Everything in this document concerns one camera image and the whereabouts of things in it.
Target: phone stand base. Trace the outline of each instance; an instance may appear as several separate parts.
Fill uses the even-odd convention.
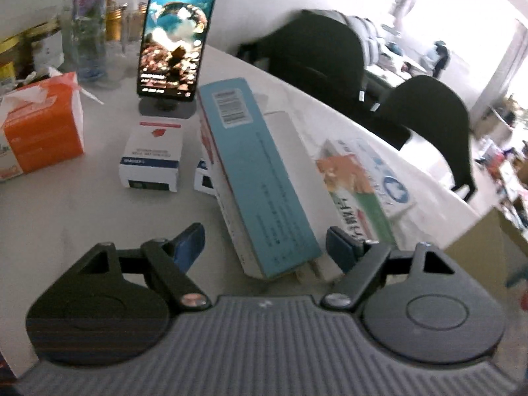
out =
[[[196,113],[196,100],[176,101],[145,96],[139,100],[139,113],[142,116],[188,119]]]

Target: gray ribbed surface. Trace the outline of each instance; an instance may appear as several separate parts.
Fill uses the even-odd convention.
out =
[[[487,362],[447,371],[399,363],[372,348],[352,317],[310,297],[222,297],[181,316],[132,361],[97,370],[41,362],[17,385],[23,396],[492,396],[515,387]]]

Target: blue stripe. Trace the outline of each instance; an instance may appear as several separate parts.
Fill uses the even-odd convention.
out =
[[[121,158],[122,165],[137,165],[139,167],[160,167],[160,168],[178,168],[179,161],[169,161],[165,159],[147,159],[147,158],[131,158],[123,156]]]

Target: red stripe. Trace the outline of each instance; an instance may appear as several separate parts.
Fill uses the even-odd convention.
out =
[[[162,126],[163,128],[181,128],[181,125],[176,123],[155,123],[155,122],[140,122],[141,126]]]

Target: blue box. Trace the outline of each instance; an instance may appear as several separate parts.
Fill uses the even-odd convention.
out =
[[[199,100],[207,167],[245,273],[270,279],[320,256],[247,82],[204,85]]]

